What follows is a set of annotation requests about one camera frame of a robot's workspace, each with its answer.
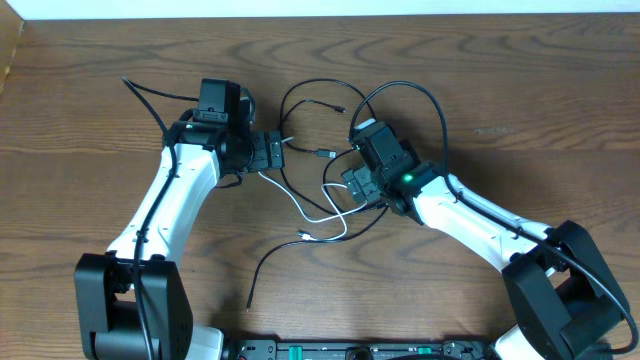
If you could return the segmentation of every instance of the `wire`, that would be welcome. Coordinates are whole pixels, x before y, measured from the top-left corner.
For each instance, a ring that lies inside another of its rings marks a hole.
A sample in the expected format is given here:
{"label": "wire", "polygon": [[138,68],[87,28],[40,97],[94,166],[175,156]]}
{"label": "wire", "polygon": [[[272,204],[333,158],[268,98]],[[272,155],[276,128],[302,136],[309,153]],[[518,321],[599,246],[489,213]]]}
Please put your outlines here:
{"label": "wire", "polygon": [[[331,159],[328,163],[327,166],[324,167],[324,171],[322,172],[322,183],[326,184],[327,183],[327,171],[329,170],[329,167],[331,166],[331,164],[333,164],[336,160],[338,160],[339,158],[341,158],[344,155],[347,155],[348,153],[352,152],[354,149],[349,149],[346,151],[341,152],[340,154],[338,154],[336,157],[334,157],[333,159]],[[333,198],[331,197],[331,194],[327,193],[327,196],[329,198],[329,201],[333,201]],[[358,214],[362,214],[365,213],[367,211],[373,210],[373,209],[380,209],[381,204],[384,204],[382,202],[382,200],[378,200],[373,202],[372,204],[370,204],[369,206],[365,207],[364,209],[358,211]],[[344,210],[342,210],[338,205],[336,205],[336,207],[338,208],[339,211],[343,212]]]}
{"label": "wire", "polygon": [[216,189],[228,189],[228,188],[242,185],[242,179],[243,179],[242,175],[240,173],[236,173],[236,178],[237,178],[236,181],[229,183],[227,185],[216,186]]}
{"label": "wire", "polygon": [[[346,188],[345,185],[342,184],[322,184],[322,186],[320,186],[320,188],[322,189],[322,193],[324,194],[324,196],[327,198],[327,201],[329,201],[329,204],[331,204],[331,206],[333,207],[333,209],[338,213],[338,216],[340,217],[340,221],[342,221],[342,226],[344,228],[344,230],[342,231],[342,233],[340,235],[336,235],[334,237],[331,238],[326,238],[326,239],[317,239],[311,236],[311,234],[302,234],[302,239],[306,240],[307,238],[309,240],[314,240],[314,241],[325,241],[325,240],[335,240],[335,239],[339,239],[342,236],[345,236],[347,234],[347,231],[349,231],[349,227],[347,226],[347,221],[344,219],[344,214],[342,212],[338,211],[338,208],[336,207],[336,204],[333,202],[332,199],[329,198],[329,194],[327,193],[327,186],[338,186],[338,187],[343,187]],[[365,201],[364,204],[360,205],[358,208],[351,210],[353,212],[356,212],[360,209],[362,209],[363,207],[365,207],[367,205],[367,202]]]}
{"label": "wire", "polygon": [[158,91],[158,90],[149,89],[148,87],[136,84],[133,81],[129,81],[129,83],[133,87],[136,87],[136,88],[138,88],[138,89],[140,89],[142,91],[146,91],[146,92],[154,94],[154,95],[164,96],[164,97],[168,97],[170,99],[176,99],[176,100],[187,100],[187,101],[195,101],[195,102],[200,101],[200,99],[195,98],[195,97],[174,95],[174,94],[169,94],[169,93],[165,93],[165,92]]}
{"label": "wire", "polygon": [[367,232],[369,229],[371,229],[381,218],[382,216],[384,216],[384,214],[387,212],[387,210],[389,210],[389,206],[385,206],[384,210],[382,210],[382,212],[380,212],[380,214],[373,219],[373,221],[371,223],[369,223],[369,225],[365,226],[362,230],[358,231],[355,234],[351,234],[351,235],[346,235],[343,236],[339,239],[335,239],[335,240],[325,240],[325,241],[314,241],[314,240],[298,240],[298,241],[291,241],[288,243],[284,243],[284,244],[280,244],[276,247],[274,247],[273,249],[269,250],[266,254],[264,254],[262,256],[262,259],[260,259],[260,262],[258,262],[258,266],[256,267],[255,272],[253,273],[253,282],[251,283],[251,291],[249,291],[249,298],[247,299],[247,311],[249,311],[249,309],[251,308],[251,303],[253,302],[253,294],[255,292],[256,289],[256,283],[258,281],[258,274],[260,273],[260,268],[262,268],[262,264],[264,264],[264,262],[267,260],[267,258],[273,254],[274,252],[289,247],[289,246],[294,246],[294,245],[302,245],[302,244],[333,244],[333,243],[339,243],[339,242],[344,242],[344,241],[348,241],[348,240],[353,240],[355,238],[357,238],[358,236],[364,234],[365,232]]}
{"label": "wire", "polygon": [[637,327],[637,325],[635,323],[635,320],[633,319],[633,316],[631,315],[631,313],[622,305],[622,302],[620,301],[620,299],[618,299],[618,297],[607,286],[605,286],[604,281],[602,281],[602,279],[600,279],[600,276],[598,276],[592,269],[590,269],[588,266],[583,264],[581,261],[579,261],[577,259],[574,259],[571,256],[568,256],[567,254],[563,253],[562,251],[556,249],[553,245],[549,244],[548,242],[546,242],[546,241],[544,241],[542,239],[538,239],[536,236],[527,233],[526,231],[524,231],[520,227],[518,227],[518,228],[514,227],[512,224],[504,221],[503,219],[500,219],[500,218],[494,216],[493,214],[491,214],[491,213],[485,211],[484,209],[482,209],[481,207],[479,207],[479,206],[473,204],[472,202],[468,201],[467,199],[465,199],[464,194],[463,194],[462,191],[457,191],[453,187],[453,185],[451,184],[451,181],[449,179],[449,144],[448,144],[448,135],[447,135],[447,120],[446,120],[446,118],[444,116],[442,108],[440,107],[440,104],[436,100],[435,96],[433,96],[433,94],[431,94],[431,92],[429,92],[429,90],[425,89],[424,87],[422,87],[422,86],[420,86],[418,84],[415,84],[415,83],[412,83],[412,82],[409,82],[409,81],[391,81],[391,82],[388,82],[388,83],[386,83],[384,85],[381,85],[380,87],[375,89],[373,92],[371,92],[371,94],[369,94],[362,101],[362,103],[360,103],[360,105],[358,106],[356,111],[353,113],[353,118],[351,119],[351,125],[349,126],[349,140],[350,141],[353,140],[354,125],[355,125],[356,119],[358,117],[358,114],[360,113],[360,111],[362,110],[364,105],[365,104],[368,105],[369,101],[371,101],[374,96],[379,94],[384,89],[392,87],[392,86],[408,86],[408,87],[412,87],[414,89],[417,89],[417,90],[421,91],[423,94],[425,94],[431,100],[431,102],[435,106],[436,110],[438,111],[438,115],[440,117],[440,124],[442,126],[442,148],[443,148],[443,152],[444,152],[444,155],[443,155],[443,157],[444,157],[444,161],[443,161],[444,162],[444,164],[443,164],[444,181],[445,181],[445,184],[447,185],[447,188],[451,192],[451,194],[455,196],[456,200],[462,202],[464,205],[466,205],[467,207],[469,207],[472,210],[476,211],[480,215],[486,217],[487,219],[490,219],[490,220],[494,221],[495,223],[499,224],[500,226],[503,226],[506,229],[512,231],[514,234],[516,234],[516,236],[522,236],[523,238],[536,243],[538,246],[544,248],[545,250],[549,251],[550,253],[552,253],[553,255],[555,255],[556,257],[561,259],[562,261],[564,261],[567,264],[571,265],[578,272],[582,273],[584,276],[589,278],[593,283],[595,283],[599,288],[601,288],[602,291],[604,292],[605,296],[607,297],[607,299],[609,299],[616,306],[616,308],[618,308],[618,310],[622,314],[622,317],[626,320],[627,324],[629,325],[629,330],[631,331],[631,340],[630,340],[630,342],[629,342],[629,344],[627,346],[624,346],[624,347],[618,348],[618,349],[602,350],[601,352],[607,353],[607,354],[621,355],[621,354],[627,354],[627,353],[633,351],[633,349],[635,349],[636,346],[638,345],[638,337],[639,337],[638,336],[638,327]]}
{"label": "wire", "polygon": [[247,88],[242,88],[242,91],[244,91],[245,95],[247,95],[247,98],[249,98],[249,103],[250,105],[250,111],[249,111],[249,119],[251,119],[251,121],[254,121],[256,118],[256,100],[253,98],[253,95],[251,95],[251,91],[249,91],[249,89]]}
{"label": "wire", "polygon": [[[124,82],[125,85],[127,85],[129,90],[131,90],[131,92],[133,92],[133,94],[136,95],[136,97],[140,99],[140,101],[144,104],[144,106],[149,110],[151,115],[154,117],[154,119],[162,129],[163,134],[166,135],[167,128],[164,126],[162,119],[160,119],[160,116],[153,109],[151,104],[149,104],[149,102],[134,88],[133,83],[129,81],[126,77],[123,76],[122,81]],[[187,116],[185,114],[187,114],[187,112],[185,112],[183,116],[181,116],[181,119]],[[176,150],[173,144],[167,145],[167,147],[169,148],[169,153],[171,155],[171,169],[169,169],[169,172],[167,174],[167,180],[162,185],[160,192],[158,192],[158,196],[156,196],[155,200],[153,201],[153,204],[151,204],[151,207],[147,212],[147,215],[142,221],[142,225],[140,226],[140,229],[136,232],[136,245],[135,245],[135,250],[133,255],[133,269],[132,269],[133,270],[133,290],[135,294],[136,305],[138,308],[138,317],[140,320],[140,327],[142,329],[142,335],[145,343],[145,348],[147,351],[147,357],[149,358],[149,360],[154,359],[153,342],[151,339],[149,324],[147,322],[147,313],[145,311],[144,302],[142,300],[142,273],[140,271],[140,260],[141,260],[140,258],[142,257],[142,245],[145,242],[147,242],[146,237],[147,237],[147,231],[149,230],[149,224],[151,223],[151,220],[153,219],[153,216],[156,213],[158,206],[160,206],[160,203],[162,202],[162,198],[167,193],[167,190],[169,189],[169,186],[173,182],[173,178],[175,177],[176,172],[178,170],[178,157],[176,155]]]}
{"label": "wire", "polygon": [[153,116],[153,118],[156,120],[156,122],[158,123],[158,126],[160,126],[160,130],[162,130],[162,135],[166,135],[167,134],[167,127],[164,125],[164,123],[162,122],[162,119],[160,119],[160,115],[158,115],[158,113],[154,110],[154,108],[151,106],[151,104],[149,104],[149,102],[147,101],[147,99],[145,99],[139,92],[138,90],[135,89],[135,87],[133,86],[133,83],[131,81],[129,81],[129,79],[127,79],[126,76],[123,76],[120,78],[122,80],[122,82],[127,85],[127,87],[129,88],[129,90],[131,90],[131,92],[133,93],[133,95],[135,95],[138,100],[140,100],[140,102],[142,103],[142,105],[144,105],[144,107],[147,108],[147,110],[149,110],[149,112],[151,113],[151,116]]}
{"label": "wire", "polygon": [[[279,182],[275,181],[271,176],[264,174],[262,171],[258,171],[258,175],[260,175],[263,179],[267,180],[268,182],[274,184],[275,186],[277,186],[278,188],[280,188],[280,190],[284,191],[287,195],[289,195],[289,197],[291,198],[291,200],[293,200],[293,203],[296,204],[296,206],[298,207],[298,210],[300,211],[300,214],[302,214],[302,217],[304,217],[305,220],[307,220],[310,223],[321,223],[321,222],[325,222],[325,221],[329,221],[329,220],[333,220],[335,218],[342,218],[342,216],[344,215],[349,215],[349,214],[353,214],[354,212],[357,212],[358,210],[362,209],[363,207],[365,207],[367,205],[366,201],[364,204],[358,206],[355,209],[349,210],[347,212],[343,212],[340,211],[338,209],[336,209],[336,212],[338,212],[336,215],[332,215],[323,219],[312,219],[309,217],[309,215],[307,215],[307,213],[304,212],[304,210],[302,209],[302,207],[300,206],[300,203],[298,202],[298,200],[295,198],[295,196],[293,196],[293,194],[291,194],[287,189],[284,188],[284,186],[280,185]],[[328,196],[326,190],[324,189],[325,186],[338,186],[338,187],[344,187],[346,188],[345,185],[342,184],[335,184],[335,183],[330,183],[330,184],[322,184],[321,188],[322,188],[322,192],[325,194],[325,196],[327,196],[327,200],[329,200],[329,203],[334,207],[334,209],[337,207],[335,205],[335,203],[333,202],[333,200]]]}
{"label": "wire", "polygon": [[[296,109],[298,106],[302,105],[302,104],[303,104],[303,103],[305,103],[305,102],[309,102],[309,100],[310,100],[310,99],[305,99],[305,100],[301,100],[301,101],[297,102],[297,103],[296,103],[296,104],[295,104],[295,105],[294,105],[294,106],[293,106],[293,107],[292,107],[292,108],[287,112],[287,114],[286,114],[286,115],[284,115],[284,104],[285,104],[285,102],[287,101],[287,97],[288,97],[288,96],[289,96],[289,94],[291,94],[291,92],[292,92],[293,90],[295,90],[297,87],[302,86],[302,85],[305,85],[305,84],[309,84],[309,83],[314,83],[314,82],[331,82],[331,83],[336,83],[336,84],[338,84],[338,85],[342,85],[342,86],[345,86],[345,87],[348,87],[348,88],[352,89],[353,91],[355,91],[356,93],[358,93],[358,95],[360,95],[363,99],[365,98],[365,95],[364,95],[364,94],[362,93],[362,91],[360,91],[357,87],[355,87],[355,86],[353,86],[353,85],[351,85],[351,84],[349,84],[349,83],[346,83],[346,82],[344,82],[344,81],[337,80],[337,79],[329,79],[329,78],[314,78],[314,79],[309,79],[309,80],[305,80],[305,81],[299,82],[299,83],[295,84],[294,86],[292,86],[292,87],[291,87],[291,88],[290,88],[290,89],[285,93],[284,97],[282,98],[282,102],[280,103],[280,122],[279,122],[279,124],[278,124],[278,130],[280,131],[280,133],[281,133],[281,134],[283,133],[283,128],[282,128],[282,127],[283,127],[283,124],[284,124],[284,122],[286,121],[286,119],[288,118],[288,116],[291,114],[291,112],[292,112],[294,109]],[[328,107],[332,107],[332,108],[334,108],[334,106],[333,106],[333,105],[330,105],[330,104],[327,104],[327,103],[322,103],[322,102],[315,101],[315,100],[312,100],[311,102],[314,102],[314,103],[319,104],[319,105],[324,105],[324,106],[328,106]],[[372,107],[368,102],[367,102],[367,106],[368,106],[368,108],[369,108],[369,111],[371,112],[371,116],[375,118],[375,117],[376,117],[376,113],[375,113],[375,111],[373,110],[373,107]],[[296,151],[306,152],[306,153],[315,153],[315,151],[314,151],[314,150],[303,149],[303,148],[297,147],[297,146],[295,146],[295,145],[291,145],[291,144],[289,144],[288,142],[287,142],[286,144],[287,144],[287,146],[289,146],[291,149],[296,150]],[[332,164],[332,163],[333,163],[333,161],[334,161],[335,159],[337,159],[338,157],[340,157],[340,156],[342,156],[342,155],[344,155],[344,154],[341,154],[341,155],[336,156],[336,158],[332,159],[332,160],[329,162],[329,164]],[[324,208],[323,206],[319,205],[319,204],[318,204],[318,203],[316,203],[315,201],[313,201],[313,200],[309,199],[308,197],[306,197],[306,196],[304,196],[302,193],[300,193],[298,190],[296,190],[296,189],[293,187],[293,185],[291,185],[291,184],[289,183],[289,179],[287,179],[287,175],[284,173],[284,169],[280,169],[280,175],[282,175],[282,180],[284,181],[284,184],[287,186],[287,188],[288,188],[289,190],[291,190],[291,192],[293,192],[294,194],[298,195],[302,200],[306,201],[307,203],[311,204],[311,205],[312,205],[312,206],[314,206],[315,208],[319,209],[320,211],[322,211],[322,212],[324,212],[324,213],[326,213],[326,214],[328,214],[328,215],[336,215],[336,213],[335,213],[335,212],[333,212],[333,211],[331,211],[331,210],[329,210],[329,209]],[[374,209],[374,208],[376,208],[376,207],[377,207],[377,205],[376,205],[376,204],[371,204],[371,205],[369,205],[369,207],[368,207],[368,208],[364,208],[364,209],[362,209],[360,212],[358,212],[358,214],[359,214],[359,213],[361,213],[361,212],[366,212],[366,211],[372,210],[372,209]]]}
{"label": "wire", "polygon": [[189,121],[193,117],[193,109],[185,110],[178,118],[178,121]]}
{"label": "wire", "polygon": [[256,148],[255,146],[253,146],[253,142],[251,141],[251,139],[249,139],[249,137],[245,137],[244,141],[249,144],[249,149],[251,151],[251,156],[249,156],[249,160],[247,160],[247,163],[244,164],[244,167],[247,169],[247,171],[249,171],[249,165],[251,165],[251,163],[253,162],[253,157],[256,154]]}
{"label": "wire", "polygon": [[[342,106],[331,105],[331,104],[327,104],[326,102],[313,100],[313,99],[300,100],[295,105],[293,105],[291,107],[291,109],[289,109],[289,111],[287,111],[285,116],[280,120],[280,123],[278,124],[278,131],[280,131],[280,134],[282,135],[282,137],[284,137],[284,129],[283,129],[284,122],[287,121],[287,119],[289,118],[289,115],[291,115],[293,110],[295,110],[298,106],[300,106],[302,104],[307,104],[307,103],[326,106],[326,107],[331,108],[331,109],[335,110],[336,112],[339,112],[339,113],[342,113],[342,114],[347,112],[347,110],[345,108],[343,108]],[[316,150],[303,149],[301,147],[292,145],[290,141],[286,142],[285,145],[287,145],[290,149],[298,151],[298,152],[304,152],[304,153],[308,153],[308,154],[315,154],[317,152]]]}

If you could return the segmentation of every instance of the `cable connector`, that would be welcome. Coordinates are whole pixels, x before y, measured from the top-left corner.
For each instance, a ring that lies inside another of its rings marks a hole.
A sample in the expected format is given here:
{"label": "cable connector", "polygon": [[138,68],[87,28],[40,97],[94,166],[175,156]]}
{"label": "cable connector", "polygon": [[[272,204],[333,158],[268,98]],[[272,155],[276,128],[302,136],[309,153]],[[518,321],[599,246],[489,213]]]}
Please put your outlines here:
{"label": "cable connector", "polygon": [[298,231],[298,236],[300,236],[302,240],[314,240],[313,237],[311,237],[311,234],[306,231]]}
{"label": "cable connector", "polygon": [[336,152],[335,151],[331,151],[331,150],[327,150],[327,149],[318,149],[318,150],[316,150],[316,155],[318,155],[318,157],[326,157],[326,158],[329,158],[329,159],[335,159]]}
{"label": "cable connector", "polygon": [[342,114],[346,114],[347,113],[347,109],[345,109],[342,106],[332,106],[331,107],[333,110],[335,110],[336,112],[342,113]]}

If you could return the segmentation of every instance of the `wood grain surface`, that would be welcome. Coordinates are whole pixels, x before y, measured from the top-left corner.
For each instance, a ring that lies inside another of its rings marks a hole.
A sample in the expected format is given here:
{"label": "wood grain surface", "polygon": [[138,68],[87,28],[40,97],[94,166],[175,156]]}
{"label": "wood grain surface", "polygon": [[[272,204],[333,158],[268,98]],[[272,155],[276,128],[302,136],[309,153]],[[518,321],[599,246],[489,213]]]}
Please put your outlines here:
{"label": "wood grain surface", "polygon": [[[0,104],[0,358],[82,357],[75,264],[119,235],[160,158],[160,131],[121,75],[183,95],[197,95],[203,77],[231,79],[253,92],[262,129],[308,78],[364,92],[420,83],[447,114],[453,172],[519,215],[585,226],[640,318],[640,15],[29,22]],[[332,84],[302,87],[288,104],[304,98],[358,104]],[[149,100],[167,123],[187,106]],[[393,89],[373,106],[422,159],[441,159],[437,114],[421,94]],[[344,150],[349,119],[304,105],[286,131],[299,145]],[[323,201],[326,160],[285,156],[291,182]],[[341,159],[329,178],[355,163]],[[257,176],[211,194],[181,269],[195,319],[232,333],[361,340],[495,339],[514,323],[497,271],[391,213],[356,240],[277,252],[245,312],[259,258],[301,228],[340,230],[304,223]],[[624,345],[629,332],[621,324],[607,338]]]}

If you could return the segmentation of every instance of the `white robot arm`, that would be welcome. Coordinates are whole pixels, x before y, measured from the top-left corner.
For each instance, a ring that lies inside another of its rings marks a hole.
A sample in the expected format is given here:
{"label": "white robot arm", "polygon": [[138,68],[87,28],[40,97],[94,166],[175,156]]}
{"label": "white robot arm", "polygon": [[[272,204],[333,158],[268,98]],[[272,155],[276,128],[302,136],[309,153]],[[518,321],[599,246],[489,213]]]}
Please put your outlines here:
{"label": "white robot arm", "polygon": [[[85,254],[80,259],[75,271],[76,298],[87,358],[145,358],[150,353],[140,336],[141,323],[135,321],[139,315],[136,304],[119,301],[116,296],[134,283],[131,270],[132,264],[135,266],[136,241],[144,230],[140,281],[154,358],[236,360],[237,356],[240,360],[280,360],[281,356],[276,355],[283,351],[289,360],[316,360],[318,354],[322,356],[317,359],[351,359],[352,346],[342,343],[331,344],[335,349],[344,347],[337,355],[316,349],[303,357],[304,346],[300,344],[271,342],[278,349],[274,350],[267,342],[264,352],[253,353],[252,357],[247,351],[255,350],[255,346],[225,350],[220,330],[193,325],[178,268],[203,201],[226,174],[238,175],[241,182],[240,173],[284,166],[279,132],[249,132],[254,108],[251,101],[243,103],[237,84],[203,80],[198,109],[189,113],[195,121],[178,121],[165,134],[160,168],[131,222],[105,255]],[[593,343],[620,322],[620,307],[629,311],[624,294],[595,244],[577,224],[567,222],[553,229],[500,208],[467,189],[454,175],[441,171],[438,165],[420,163],[410,145],[400,144],[384,122],[368,121],[354,135],[350,140],[366,165],[342,176],[356,203],[382,199],[394,213],[408,215],[419,224],[449,234],[503,274],[518,324],[479,350],[482,356],[502,360],[577,359],[592,351]],[[148,228],[141,229],[172,174],[170,147],[176,154],[176,173]],[[589,265],[622,305],[617,307],[609,301],[610,296],[605,296],[591,278],[574,271],[575,266],[558,261],[548,249],[540,247],[540,242],[552,244],[553,249],[561,248]],[[547,277],[568,268],[571,276],[554,289]],[[473,354],[478,354],[473,346],[454,347],[455,343],[447,351],[460,359],[475,359]],[[440,357],[448,356],[442,353],[444,348],[421,347],[420,351],[425,352],[419,354],[425,359],[433,358],[428,354],[436,349],[441,351]],[[370,349],[376,350],[369,351],[368,360],[375,360],[373,352],[379,359],[389,358],[383,356],[385,352],[378,352],[377,346]],[[409,346],[408,355],[417,349]]]}
{"label": "white robot arm", "polygon": [[[201,145],[175,144],[178,160],[177,176],[164,195],[151,220],[147,233],[148,242],[142,248],[142,260],[162,256],[180,267],[186,245],[198,210],[209,192],[220,179],[220,164],[216,151],[203,149]],[[162,151],[158,173],[142,200],[142,204],[107,252],[116,252],[121,259],[133,259],[136,232],[149,212],[171,170],[169,148]]]}

